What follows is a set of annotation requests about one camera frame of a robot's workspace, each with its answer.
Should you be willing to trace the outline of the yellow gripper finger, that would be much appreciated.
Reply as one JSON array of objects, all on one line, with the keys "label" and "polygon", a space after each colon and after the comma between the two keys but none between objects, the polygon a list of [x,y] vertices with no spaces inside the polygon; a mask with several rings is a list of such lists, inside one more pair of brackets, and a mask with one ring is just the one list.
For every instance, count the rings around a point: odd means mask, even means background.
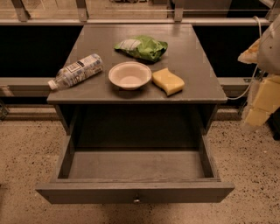
[{"label": "yellow gripper finger", "polygon": [[248,92],[247,106],[241,115],[242,129],[259,129],[279,108],[280,75],[270,74],[263,80],[254,80]]},{"label": "yellow gripper finger", "polygon": [[244,64],[256,64],[259,45],[260,39],[257,39],[247,50],[239,55],[237,60]]}]

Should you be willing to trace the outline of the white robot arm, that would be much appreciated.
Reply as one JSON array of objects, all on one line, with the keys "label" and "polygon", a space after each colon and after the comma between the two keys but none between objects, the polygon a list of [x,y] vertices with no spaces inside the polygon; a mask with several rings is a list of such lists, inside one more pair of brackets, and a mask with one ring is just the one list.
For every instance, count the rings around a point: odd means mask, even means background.
[{"label": "white robot arm", "polygon": [[248,104],[242,112],[242,127],[253,131],[264,125],[280,108],[280,15],[238,60],[257,64],[268,74],[261,81],[253,81],[248,92]]}]

